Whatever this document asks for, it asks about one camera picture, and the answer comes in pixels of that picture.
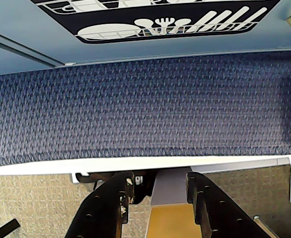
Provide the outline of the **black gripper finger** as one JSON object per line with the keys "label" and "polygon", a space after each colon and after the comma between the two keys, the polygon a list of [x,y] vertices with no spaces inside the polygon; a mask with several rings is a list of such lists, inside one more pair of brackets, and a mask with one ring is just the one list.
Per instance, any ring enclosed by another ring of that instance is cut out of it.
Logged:
{"label": "black gripper finger", "polygon": [[67,238],[120,238],[134,201],[134,174],[117,173],[81,203],[65,235]]}
{"label": "black gripper finger", "polygon": [[259,219],[252,219],[212,180],[187,173],[187,202],[204,238],[276,238]]}

